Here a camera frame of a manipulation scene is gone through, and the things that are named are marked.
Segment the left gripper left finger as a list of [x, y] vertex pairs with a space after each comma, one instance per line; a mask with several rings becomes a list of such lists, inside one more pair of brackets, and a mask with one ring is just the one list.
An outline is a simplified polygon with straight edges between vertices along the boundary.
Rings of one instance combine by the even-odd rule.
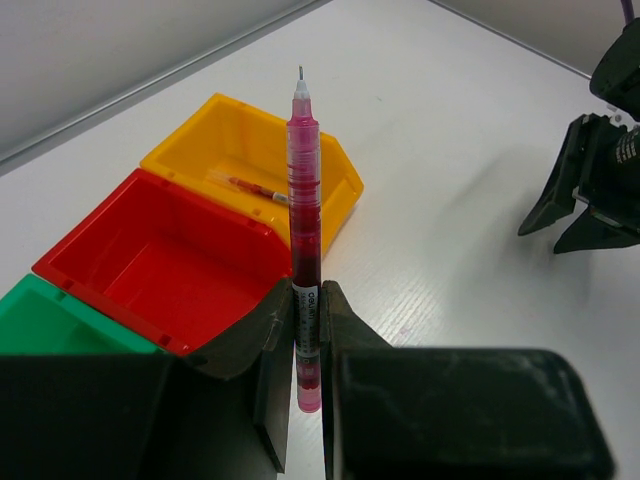
[[1, 353], [5, 479], [274, 479], [285, 469], [292, 290], [194, 353]]

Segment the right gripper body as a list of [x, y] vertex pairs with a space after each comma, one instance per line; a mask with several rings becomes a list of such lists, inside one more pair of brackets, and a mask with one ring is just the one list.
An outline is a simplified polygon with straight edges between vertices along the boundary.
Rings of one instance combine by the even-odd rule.
[[589, 213], [631, 235], [639, 233], [639, 130], [606, 116], [585, 121], [585, 160], [573, 196]]

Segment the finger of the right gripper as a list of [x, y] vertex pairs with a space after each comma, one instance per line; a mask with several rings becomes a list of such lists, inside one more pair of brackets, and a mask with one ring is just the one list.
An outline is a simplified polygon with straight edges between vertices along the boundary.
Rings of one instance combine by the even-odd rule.
[[620, 249], [639, 244], [639, 233], [592, 208], [586, 208], [560, 236], [554, 254]]
[[572, 196], [585, 158], [586, 116], [581, 115], [568, 127], [561, 150], [540, 198], [525, 217], [517, 234], [525, 236], [554, 224], [574, 211]]

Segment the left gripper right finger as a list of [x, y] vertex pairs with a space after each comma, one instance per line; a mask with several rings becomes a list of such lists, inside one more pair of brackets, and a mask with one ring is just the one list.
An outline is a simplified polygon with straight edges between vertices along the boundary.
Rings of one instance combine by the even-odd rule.
[[321, 293], [322, 430], [329, 479], [611, 479], [583, 382], [531, 348], [394, 347]]

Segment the pink gel pen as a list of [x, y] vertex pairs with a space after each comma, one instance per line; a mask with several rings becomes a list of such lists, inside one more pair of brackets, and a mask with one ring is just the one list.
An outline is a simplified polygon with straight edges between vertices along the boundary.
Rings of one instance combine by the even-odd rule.
[[321, 407], [321, 148], [302, 67], [286, 134], [297, 403], [301, 411], [314, 413]]

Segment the red gel pen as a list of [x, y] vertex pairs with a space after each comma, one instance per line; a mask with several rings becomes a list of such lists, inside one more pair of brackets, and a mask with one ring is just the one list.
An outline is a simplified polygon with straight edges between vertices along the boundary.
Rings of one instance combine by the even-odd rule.
[[265, 186], [232, 176], [218, 170], [209, 170], [205, 175], [205, 179], [209, 182], [228, 185], [236, 190], [250, 193], [254, 196], [269, 199], [272, 202], [289, 205], [289, 198], [286, 194], [269, 189]]

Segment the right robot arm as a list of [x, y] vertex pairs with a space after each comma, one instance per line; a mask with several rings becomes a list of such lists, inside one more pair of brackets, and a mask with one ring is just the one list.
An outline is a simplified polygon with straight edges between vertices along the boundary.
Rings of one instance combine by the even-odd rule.
[[[639, 20], [628, 23], [589, 82], [597, 98], [639, 120]], [[521, 223], [525, 236], [586, 205], [560, 236], [556, 254], [639, 244], [639, 129], [609, 116], [585, 114], [570, 123], [541, 196]]]

